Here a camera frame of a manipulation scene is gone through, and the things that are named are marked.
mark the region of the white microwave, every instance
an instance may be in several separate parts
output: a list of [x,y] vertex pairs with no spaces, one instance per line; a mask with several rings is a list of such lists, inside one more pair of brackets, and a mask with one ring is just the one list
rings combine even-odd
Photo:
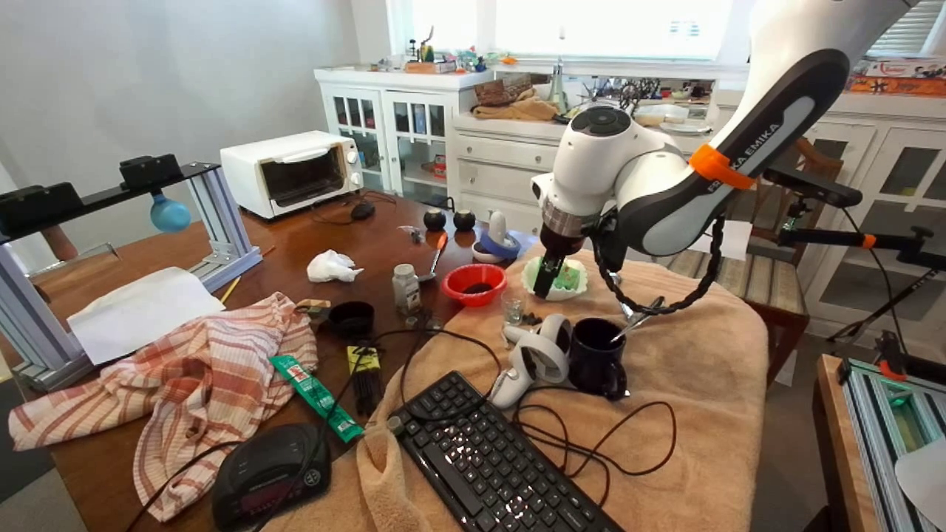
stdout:
[[236,205],[261,218],[360,188],[357,144],[323,129],[232,144],[220,160]]

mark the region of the black mug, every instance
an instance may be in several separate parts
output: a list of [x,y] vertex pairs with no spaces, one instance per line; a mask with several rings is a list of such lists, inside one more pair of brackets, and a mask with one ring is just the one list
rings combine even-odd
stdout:
[[622,366],[623,329],[605,318],[580,318],[567,342],[567,382],[585,392],[613,401],[628,392],[628,373]]

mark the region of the white game controller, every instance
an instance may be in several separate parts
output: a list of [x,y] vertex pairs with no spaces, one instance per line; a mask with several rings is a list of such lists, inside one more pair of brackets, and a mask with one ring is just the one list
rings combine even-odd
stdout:
[[567,318],[551,312],[539,332],[506,329],[515,339],[508,351],[508,369],[503,369],[490,388],[496,409],[512,409],[532,385],[561,385],[567,377]]

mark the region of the cord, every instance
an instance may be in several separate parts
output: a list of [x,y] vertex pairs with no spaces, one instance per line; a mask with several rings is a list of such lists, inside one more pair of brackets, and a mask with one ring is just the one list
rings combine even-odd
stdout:
[[[849,225],[854,228],[854,234],[864,236],[864,231],[860,231],[857,218],[851,216],[851,211],[843,206],[839,212],[849,218]],[[876,259],[876,267],[880,270],[888,299],[894,299],[894,284],[891,284],[891,273],[888,273],[885,259],[877,256],[876,247],[866,247],[866,250],[870,250],[870,256]],[[908,351],[908,342],[904,342],[904,332],[903,332],[903,326],[900,326],[895,305],[891,308],[891,318],[894,318],[894,329],[895,329],[895,336],[900,336],[900,348]]]
[[[564,459],[561,459],[561,466],[560,466],[561,472],[567,472],[567,456],[571,456],[571,453],[580,456],[583,462],[580,462],[577,471],[567,472],[571,478],[577,478],[591,462],[601,463],[601,466],[605,471],[605,487],[604,487],[601,506],[610,500],[610,484],[613,484],[610,466],[616,466],[616,471],[623,472],[623,477],[650,477],[650,472],[663,471],[663,466],[675,459],[675,453],[678,453],[678,410],[675,410],[672,401],[644,401],[644,406],[634,409],[631,413],[623,413],[594,447],[580,447],[580,444],[573,444],[573,441],[567,437],[567,422],[561,420],[561,413],[557,413],[557,410],[546,409],[546,406],[524,406],[526,395],[517,401],[517,409],[515,409],[515,413],[512,413],[512,422],[517,422],[532,441],[546,444],[546,447],[554,447],[554,450],[564,450]],[[669,453],[666,453],[656,463],[641,466],[641,471],[628,471],[622,462],[616,462],[616,459],[610,459],[605,453],[601,453],[601,447],[604,447],[622,426],[628,426],[634,416],[639,416],[641,410],[650,410],[650,409],[666,409],[669,416],[672,416],[672,444],[669,444]],[[560,422],[561,434],[554,434],[554,432],[546,432],[546,429],[539,429],[539,426],[532,426],[532,422],[524,422],[524,420],[520,420],[524,410],[545,410],[545,413],[551,413],[551,416]]]
[[[481,339],[477,339],[477,336],[467,336],[467,335],[459,335],[459,332],[449,332],[449,329],[438,329],[438,326],[412,329],[412,332],[391,332],[391,335],[418,335],[418,332],[427,332],[427,339],[444,335],[444,336],[455,336],[455,339],[472,342],[472,345],[478,345],[486,354],[493,358],[496,375],[503,373],[501,354],[496,354],[489,342],[481,342]],[[421,351],[421,345],[404,358],[404,366],[403,366],[403,375],[399,375],[399,406],[409,401],[409,400],[404,400],[404,382],[409,382],[412,361],[413,361],[418,351]],[[490,392],[486,391],[486,392],[478,395],[478,401],[469,401],[465,410],[455,410],[455,413],[449,413],[449,416],[418,416],[418,413],[413,413],[413,416],[424,420],[424,422],[449,422],[449,420],[455,420],[455,416],[465,416],[465,413],[481,409],[489,400],[490,400]]]
[[[617,216],[616,211],[605,212],[604,222],[601,222],[601,228],[616,225],[616,222],[617,222],[616,216]],[[617,280],[616,280],[616,277],[610,276],[610,270],[605,270],[601,231],[591,231],[598,276],[601,276],[604,284],[616,293],[616,299],[617,299],[622,305],[628,305],[631,310],[635,310],[635,312],[663,317],[663,312],[685,310],[688,305],[694,305],[697,299],[706,295],[706,290],[712,286],[712,280],[716,280],[716,276],[718,276],[718,267],[722,267],[722,225],[725,225],[725,218],[716,216],[716,218],[712,218],[712,239],[710,239],[710,267],[706,267],[700,284],[697,284],[685,299],[679,299],[679,302],[672,302],[672,305],[639,305],[639,302],[634,302],[631,295],[623,295],[622,286],[617,286]]]
[[[378,339],[382,339],[382,336],[396,336],[396,335],[418,335],[418,332],[413,332],[413,329],[394,329],[394,332],[382,332],[382,335],[369,336],[366,342],[378,348]],[[350,373],[350,377],[342,382],[342,391],[334,392],[328,420],[334,416],[336,406],[339,406],[342,395],[350,392],[354,375],[357,375],[357,373]]]
[[220,453],[220,450],[229,450],[229,447],[240,447],[242,441],[223,441],[223,444],[212,444],[211,450],[198,453],[195,459],[190,459],[183,466],[178,466],[147,500],[144,506],[140,509],[140,515],[124,527],[127,532],[137,530],[137,522],[147,515],[147,509],[159,500],[159,493],[165,493],[165,487],[180,477],[187,472],[190,466],[195,466],[198,462],[203,462],[206,456]]

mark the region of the jar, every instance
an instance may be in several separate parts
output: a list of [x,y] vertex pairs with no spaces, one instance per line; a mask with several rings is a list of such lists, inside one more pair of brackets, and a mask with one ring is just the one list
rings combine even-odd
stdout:
[[413,329],[421,318],[421,277],[413,273],[413,264],[394,267],[391,286],[396,312],[409,329]]

